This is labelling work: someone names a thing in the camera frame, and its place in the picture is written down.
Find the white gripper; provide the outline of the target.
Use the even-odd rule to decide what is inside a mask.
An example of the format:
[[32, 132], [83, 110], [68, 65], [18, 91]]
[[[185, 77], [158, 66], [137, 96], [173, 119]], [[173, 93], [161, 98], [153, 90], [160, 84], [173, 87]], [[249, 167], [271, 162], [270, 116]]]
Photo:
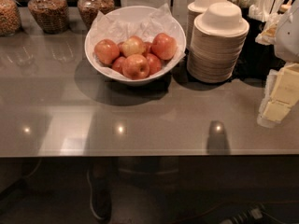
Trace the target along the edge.
[[289, 63], [267, 76], [257, 117], [266, 128], [280, 124], [299, 101], [299, 0], [279, 20], [274, 49], [278, 58]]

